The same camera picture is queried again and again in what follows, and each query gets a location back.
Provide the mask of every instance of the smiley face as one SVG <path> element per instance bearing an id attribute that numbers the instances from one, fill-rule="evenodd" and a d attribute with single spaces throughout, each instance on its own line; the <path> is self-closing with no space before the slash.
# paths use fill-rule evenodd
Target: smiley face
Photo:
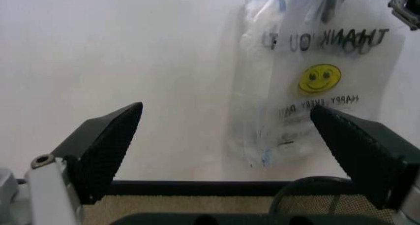
<path id="1" fill-rule="evenodd" d="M 318 64 L 308 68 L 300 77 L 299 90 L 303 94 L 317 94 L 334 87 L 341 79 L 341 71 L 334 65 Z"/>

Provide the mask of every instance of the textured rubber pad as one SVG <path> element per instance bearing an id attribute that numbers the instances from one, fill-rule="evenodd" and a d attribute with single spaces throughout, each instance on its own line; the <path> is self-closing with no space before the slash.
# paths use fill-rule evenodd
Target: textured rubber pad
<path id="1" fill-rule="evenodd" d="M 419 169 L 419 149 L 381 123 L 323 106 L 312 109 L 311 120 L 369 201 L 377 208 L 398 208 Z"/>
<path id="2" fill-rule="evenodd" d="M 136 132 L 143 110 L 134 103 L 78 127 L 52 154 L 67 161 L 70 179 L 83 204 L 107 192 Z"/>

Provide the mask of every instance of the clear plastic bag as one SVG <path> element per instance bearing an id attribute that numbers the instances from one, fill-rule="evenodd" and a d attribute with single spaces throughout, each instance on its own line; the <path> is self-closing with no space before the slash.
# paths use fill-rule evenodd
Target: clear plastic bag
<path id="1" fill-rule="evenodd" d="M 283 10 L 280 1 L 246 18 L 240 43 L 228 142 L 254 165 L 322 143 L 315 104 L 375 120 L 404 42 L 369 0 L 286 0 Z"/>

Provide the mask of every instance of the black plastic part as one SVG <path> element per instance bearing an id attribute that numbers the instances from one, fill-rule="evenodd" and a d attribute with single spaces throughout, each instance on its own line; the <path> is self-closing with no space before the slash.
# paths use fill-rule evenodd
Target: black plastic part
<path id="1" fill-rule="evenodd" d="M 274 196 L 293 182 L 113 181 L 110 195 Z M 360 194 L 352 184 L 313 182 L 296 186 L 293 195 Z"/>
<path id="2" fill-rule="evenodd" d="M 381 123 L 315 106 L 311 119 L 338 163 L 377 208 L 397 209 L 413 184 L 420 150 Z"/>
<path id="3" fill-rule="evenodd" d="M 95 203 L 109 189 L 136 132 L 143 110 L 134 103 L 87 120 L 52 154 L 67 161 L 71 181 L 82 204 Z"/>
<path id="4" fill-rule="evenodd" d="M 420 15 L 420 0 L 407 0 L 405 7 L 416 15 Z"/>
<path id="5" fill-rule="evenodd" d="M 364 216 L 267 214 L 133 214 L 112 225 L 389 225 Z"/>

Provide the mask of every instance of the white background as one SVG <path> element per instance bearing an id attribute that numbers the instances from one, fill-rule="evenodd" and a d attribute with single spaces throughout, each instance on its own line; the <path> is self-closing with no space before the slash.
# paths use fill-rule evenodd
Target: white background
<path id="1" fill-rule="evenodd" d="M 85 119 L 142 101 L 117 179 L 344 176 L 326 148 L 271 169 L 225 156 L 244 1 L 0 0 L 0 166 L 21 178 Z M 378 111 L 420 145 L 420 35 L 405 33 Z"/>

